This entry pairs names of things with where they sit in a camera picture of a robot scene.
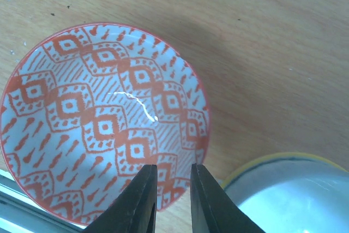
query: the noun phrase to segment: bowl rim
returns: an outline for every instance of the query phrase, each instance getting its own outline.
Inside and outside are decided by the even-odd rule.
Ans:
[[[206,156],[207,156],[207,152],[209,150],[209,144],[210,144],[210,138],[211,138],[211,131],[212,131],[212,111],[211,111],[211,105],[209,103],[209,100],[208,100],[208,96],[207,96],[207,92],[204,88],[204,85],[203,85],[203,82],[202,80],[199,78],[197,72],[195,71],[195,69],[192,67],[192,65],[187,62],[185,59],[183,59],[181,56],[180,56],[180,53],[172,46],[170,45],[168,42],[164,41],[162,38],[160,38],[159,36],[157,36],[156,34],[153,34],[145,29],[142,29],[142,28],[139,28],[137,26],[132,26],[132,25],[129,25],[129,24],[125,24],[125,23],[118,23],[118,22],[90,22],[90,23],[82,23],[82,24],[78,24],[78,25],[75,25],[75,26],[71,26],[71,27],[67,27],[63,30],[60,30],[52,35],[50,35],[49,37],[46,37],[44,40],[40,41],[38,44],[35,45],[35,47],[33,47],[32,49],[30,49],[25,55],[24,57],[19,61],[19,63],[16,65],[16,67],[13,69],[12,73],[10,74],[5,86],[4,86],[4,91],[1,95],[1,99],[0,99],[0,107],[2,107],[2,105],[4,104],[4,100],[5,100],[5,95],[7,94],[7,90],[9,88],[9,84],[10,84],[10,80],[14,77],[14,75],[16,74],[16,72],[27,62],[27,60],[30,58],[30,56],[32,55],[32,53],[38,49],[40,46],[42,46],[43,44],[51,41],[52,39],[54,39],[55,37],[67,32],[67,31],[71,31],[71,30],[74,30],[76,28],[81,28],[81,27],[87,27],[87,26],[101,26],[101,25],[104,25],[104,26],[121,26],[121,27],[128,27],[128,28],[131,28],[131,29],[134,29],[134,30],[137,30],[137,31],[141,31],[141,32],[144,32],[144,33],[147,33],[153,37],[155,37],[156,39],[158,39],[159,41],[165,43],[166,45],[168,45],[170,48],[172,48],[175,53],[178,55],[179,58],[181,58],[182,60],[184,60],[188,66],[190,67],[190,69],[192,70],[192,72],[194,73],[195,77],[197,78],[198,80],[198,83],[199,85],[201,86],[201,89],[202,89],[202,92],[203,92],[203,96],[204,96],[204,99],[206,101],[206,107],[207,107],[207,113],[208,113],[208,123],[207,123],[207,149],[205,150],[204,152],[204,155],[203,155],[203,158],[202,158],[202,163],[204,162],[204,160],[206,159]],[[1,114],[0,114],[0,131],[2,130],[2,126],[1,126]],[[44,208],[40,203],[38,203],[36,200],[34,200],[29,194],[27,194],[26,190],[23,189],[22,185],[19,183],[19,177],[17,177],[12,169],[10,168],[10,164],[8,163],[7,159],[6,159],[6,156],[5,156],[5,151],[4,151],[4,143],[3,143],[3,139],[2,139],[2,135],[0,135],[0,148],[1,148],[1,153],[2,153],[2,156],[3,156],[3,159],[4,159],[4,162],[6,164],[6,167],[8,169],[8,172],[11,173],[12,177],[14,178],[14,180],[16,181],[17,185],[23,190],[23,192],[26,193],[26,195],[32,199],[37,205],[39,205],[41,208],[43,208],[46,212],[48,213],[51,213],[53,214],[52,212],[48,211],[46,208]],[[176,201],[173,201],[171,202],[167,207],[169,208],[173,203],[175,203]],[[88,226],[89,224],[84,224],[84,223],[77,223],[77,222],[73,222],[73,221],[70,221],[66,218],[63,218],[61,216],[58,216],[56,214],[53,214],[55,217],[58,217],[64,221],[67,221],[69,223],[74,223],[74,224],[80,224],[80,225],[84,225],[84,226]]]

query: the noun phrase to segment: wooden surface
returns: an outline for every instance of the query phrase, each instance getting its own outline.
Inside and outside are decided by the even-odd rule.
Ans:
[[[167,40],[202,77],[212,105],[205,165],[215,177],[283,151],[318,154],[349,169],[349,0],[0,5],[1,92],[19,60],[50,34],[84,22],[128,23]],[[191,232],[190,224],[187,192],[158,213],[157,232]]]

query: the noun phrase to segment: black object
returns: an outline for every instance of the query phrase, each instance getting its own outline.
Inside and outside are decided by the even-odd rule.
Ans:
[[[203,165],[193,164],[190,181],[193,233],[263,233],[225,194]],[[145,165],[115,202],[84,233],[154,233],[157,166]]]

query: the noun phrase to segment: orange patterned bowl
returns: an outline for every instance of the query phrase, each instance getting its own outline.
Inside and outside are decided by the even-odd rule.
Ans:
[[[19,63],[1,100],[8,169],[39,206],[88,225],[144,164],[158,165],[158,210],[189,185],[209,137],[208,102],[192,67],[135,27],[58,32]]]

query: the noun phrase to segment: geometric pattern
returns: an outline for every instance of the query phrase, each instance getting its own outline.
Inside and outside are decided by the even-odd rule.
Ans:
[[[0,105],[7,166],[30,198],[88,225],[145,164],[158,166],[158,210],[190,184],[209,138],[200,79],[167,43],[133,27],[76,26],[16,67]]]

